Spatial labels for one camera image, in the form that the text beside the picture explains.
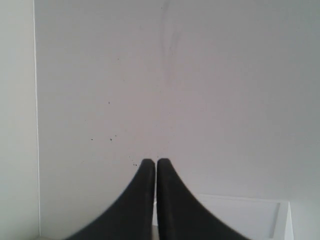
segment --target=white wall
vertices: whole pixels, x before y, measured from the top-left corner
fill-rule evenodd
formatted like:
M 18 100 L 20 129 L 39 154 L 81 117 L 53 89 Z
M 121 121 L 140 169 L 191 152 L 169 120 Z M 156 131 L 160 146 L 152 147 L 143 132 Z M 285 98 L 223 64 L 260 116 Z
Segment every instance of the white wall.
M 0 3 L 0 240 L 39 235 L 33 15 Z
M 169 157 L 194 193 L 288 199 L 295 239 L 320 238 L 320 1 L 35 3 L 44 236 Z

